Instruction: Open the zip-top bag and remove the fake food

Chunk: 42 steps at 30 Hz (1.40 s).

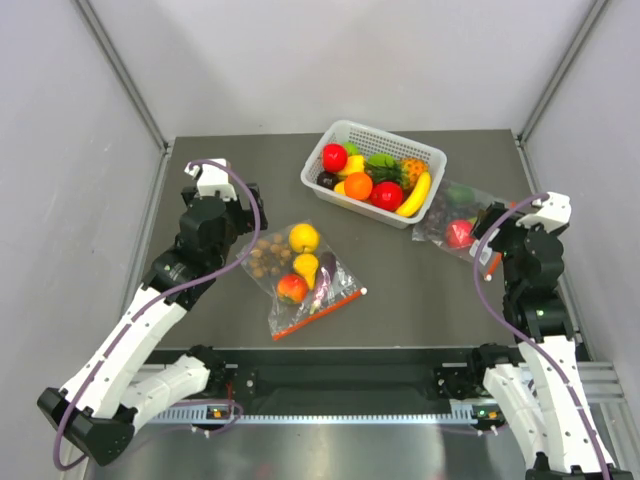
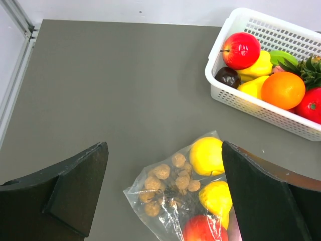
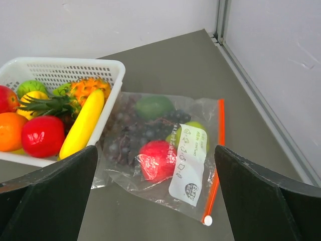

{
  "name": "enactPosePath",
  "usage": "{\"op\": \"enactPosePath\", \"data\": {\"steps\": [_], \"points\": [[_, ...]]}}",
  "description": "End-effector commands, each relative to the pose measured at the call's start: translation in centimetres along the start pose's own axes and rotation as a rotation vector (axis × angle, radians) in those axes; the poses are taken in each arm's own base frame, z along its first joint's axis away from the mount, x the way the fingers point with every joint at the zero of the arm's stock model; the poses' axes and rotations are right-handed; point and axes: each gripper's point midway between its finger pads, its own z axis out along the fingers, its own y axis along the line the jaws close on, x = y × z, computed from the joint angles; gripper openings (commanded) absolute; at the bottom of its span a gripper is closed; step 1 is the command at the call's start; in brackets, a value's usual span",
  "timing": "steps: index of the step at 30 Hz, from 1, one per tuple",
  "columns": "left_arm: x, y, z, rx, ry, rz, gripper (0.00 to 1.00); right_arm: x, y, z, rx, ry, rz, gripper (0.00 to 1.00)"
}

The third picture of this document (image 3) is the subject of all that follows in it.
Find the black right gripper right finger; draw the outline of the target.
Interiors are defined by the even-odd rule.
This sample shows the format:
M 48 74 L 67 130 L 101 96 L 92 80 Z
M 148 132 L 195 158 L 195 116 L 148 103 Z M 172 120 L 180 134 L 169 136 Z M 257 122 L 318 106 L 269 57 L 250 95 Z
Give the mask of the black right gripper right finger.
M 218 145 L 215 163 L 235 240 L 320 240 L 320 188 Z

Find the clear zip bag orange seal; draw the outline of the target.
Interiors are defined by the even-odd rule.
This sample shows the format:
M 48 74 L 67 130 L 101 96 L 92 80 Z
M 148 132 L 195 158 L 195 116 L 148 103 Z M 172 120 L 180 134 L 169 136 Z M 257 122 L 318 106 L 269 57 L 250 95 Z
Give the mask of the clear zip bag orange seal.
M 224 143 L 223 99 L 122 92 L 97 143 L 92 186 L 116 183 L 210 226 L 214 151 Z

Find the green fake pear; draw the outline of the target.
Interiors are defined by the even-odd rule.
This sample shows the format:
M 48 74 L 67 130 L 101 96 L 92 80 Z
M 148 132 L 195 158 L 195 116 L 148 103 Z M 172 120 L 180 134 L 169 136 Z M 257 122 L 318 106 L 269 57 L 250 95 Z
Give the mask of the green fake pear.
M 191 121 L 191 122 L 187 122 L 185 124 L 188 126 L 191 126 L 191 127 L 196 127 L 196 128 L 202 129 L 205 132 L 207 132 L 206 128 L 201 123 L 199 123 L 197 121 Z M 172 132 L 171 134 L 169 134 L 166 137 L 166 141 L 168 143 L 172 143 L 175 146 L 175 148 L 177 148 L 179 145 L 181 132 L 182 132 L 182 128 L 181 128 L 180 124 L 178 124 L 178 129 L 176 130 L 176 133 L 174 134 L 174 132 Z

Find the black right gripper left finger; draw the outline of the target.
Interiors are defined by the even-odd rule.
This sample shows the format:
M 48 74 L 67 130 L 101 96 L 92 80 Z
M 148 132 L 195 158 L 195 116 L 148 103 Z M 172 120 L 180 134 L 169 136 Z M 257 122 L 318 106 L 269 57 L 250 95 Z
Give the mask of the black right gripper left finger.
M 87 146 L 2 182 L 1 240 L 77 240 L 97 160 L 97 148 Z

